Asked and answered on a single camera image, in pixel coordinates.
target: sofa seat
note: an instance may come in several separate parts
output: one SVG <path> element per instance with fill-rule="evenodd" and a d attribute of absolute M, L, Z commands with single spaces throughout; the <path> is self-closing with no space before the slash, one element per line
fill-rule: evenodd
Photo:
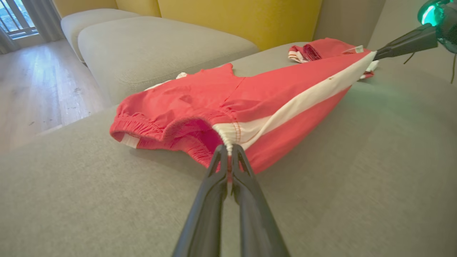
<path fill-rule="evenodd" d="M 233 61 L 235 75 L 307 65 L 290 46 Z M 382 60 L 257 174 L 291 256 L 455 257 L 456 99 L 448 82 Z M 206 171 L 183 152 L 118 143 L 115 113 L 0 157 L 0 256 L 171 256 Z M 241 256 L 239 240 L 229 196 L 221 256 Z"/>
<path fill-rule="evenodd" d="M 138 17 L 139 14 L 129 11 L 122 11 L 117 9 L 94 9 L 88 11 L 77 12 L 70 14 L 62 18 L 60 22 L 62 30 L 73 48 L 74 52 L 78 56 L 81 62 L 84 62 L 81 56 L 80 49 L 78 47 L 78 36 L 80 32 L 94 24 L 119 20 L 125 18 Z"/>
<path fill-rule="evenodd" d="M 108 21 L 84 29 L 78 39 L 84 60 L 108 100 L 258 52 L 228 33 L 151 16 Z"/>

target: red fabric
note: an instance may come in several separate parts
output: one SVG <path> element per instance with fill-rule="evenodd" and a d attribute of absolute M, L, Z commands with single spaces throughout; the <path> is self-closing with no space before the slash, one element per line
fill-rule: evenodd
<path fill-rule="evenodd" d="M 110 134 L 119 142 L 126 134 L 138 138 L 136 148 L 184 151 L 208 167 L 215 148 L 223 143 L 213 125 L 230 123 L 237 133 L 242 133 L 237 124 L 273 115 L 298 94 L 324 80 L 331 80 L 331 76 L 369 54 L 338 56 L 338 48 L 331 51 L 335 51 L 332 58 L 254 77 L 237 77 L 232 72 L 232 65 L 226 64 L 131 95 L 117 108 Z M 261 136 L 246 150 L 254 172 L 266 169 L 292 149 L 333 109 L 346 91 L 317 103 Z"/>
<path fill-rule="evenodd" d="M 325 39 L 318 39 L 308 44 L 304 45 L 303 47 L 299 46 L 292 46 L 290 47 L 289 51 L 293 52 L 300 52 L 302 56 L 308 61 L 316 61 L 325 58 L 331 58 L 334 56 L 339 56 L 342 54 L 355 54 L 355 51 L 348 51 L 349 49 L 353 49 L 356 46 L 347 44 L 343 41 L 333 39 L 333 38 L 325 38 Z M 373 77 L 374 72 L 365 72 L 365 78 Z"/>

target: black cable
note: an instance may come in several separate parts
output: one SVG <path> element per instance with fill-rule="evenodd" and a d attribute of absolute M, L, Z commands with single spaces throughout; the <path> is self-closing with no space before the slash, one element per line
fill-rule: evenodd
<path fill-rule="evenodd" d="M 406 64 L 406 63 L 409 61 L 409 59 L 411 59 L 411 58 L 413 57 L 413 55 L 414 55 L 415 53 L 416 53 L 416 52 L 414 52 L 414 53 L 413 53 L 413 54 L 412 54 L 403 64 Z"/>
<path fill-rule="evenodd" d="M 455 74 L 456 74 L 456 57 L 457 57 L 457 54 L 454 55 L 454 64 L 452 65 L 451 84 L 454 82 L 454 77 L 455 77 Z"/>

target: clothing label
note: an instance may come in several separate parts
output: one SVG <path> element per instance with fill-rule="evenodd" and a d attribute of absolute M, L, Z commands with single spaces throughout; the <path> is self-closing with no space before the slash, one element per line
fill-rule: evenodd
<path fill-rule="evenodd" d="M 348 49 L 348 50 L 344 51 L 343 53 L 344 54 L 353 54 L 353 53 L 359 54 L 359 53 L 363 53 L 363 46 L 360 45 L 358 47 L 354 47 L 354 48 Z"/>

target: curtain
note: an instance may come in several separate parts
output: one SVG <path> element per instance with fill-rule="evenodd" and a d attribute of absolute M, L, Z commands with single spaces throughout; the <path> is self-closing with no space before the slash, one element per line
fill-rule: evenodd
<path fill-rule="evenodd" d="M 52 0 L 22 0 L 22 3 L 45 42 L 65 38 Z"/>
<path fill-rule="evenodd" d="M 16 42 L 0 27 L 0 54 L 7 54 L 17 49 L 19 49 L 19 46 Z"/>

